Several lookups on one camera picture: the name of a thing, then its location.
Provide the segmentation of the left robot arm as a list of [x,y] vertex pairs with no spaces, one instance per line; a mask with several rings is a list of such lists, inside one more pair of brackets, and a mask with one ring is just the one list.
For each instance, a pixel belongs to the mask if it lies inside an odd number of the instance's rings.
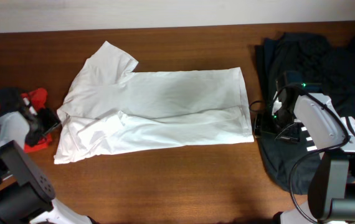
[[24,152],[60,120],[48,108],[35,109],[30,95],[21,93],[0,90],[0,223],[94,223],[56,198],[50,180]]

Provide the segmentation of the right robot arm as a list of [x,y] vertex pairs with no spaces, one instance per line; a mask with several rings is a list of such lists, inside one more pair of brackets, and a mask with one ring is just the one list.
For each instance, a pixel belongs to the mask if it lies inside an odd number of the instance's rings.
[[[315,145],[293,165],[288,191],[294,209],[277,213],[275,223],[355,223],[355,136],[338,116],[331,98],[318,83],[304,82],[298,72],[287,71],[276,79],[273,100],[259,113],[253,127],[256,138],[266,134],[276,140],[298,143],[303,125]],[[308,200],[299,205],[293,177],[302,162],[321,156],[308,187]]]

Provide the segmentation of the white printed t-shirt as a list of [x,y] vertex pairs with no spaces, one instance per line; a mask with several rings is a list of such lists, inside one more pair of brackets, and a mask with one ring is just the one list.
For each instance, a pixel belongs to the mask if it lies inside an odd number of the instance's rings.
[[137,72],[130,54],[105,42],[74,78],[57,114],[56,164],[182,146],[253,142],[239,67]]

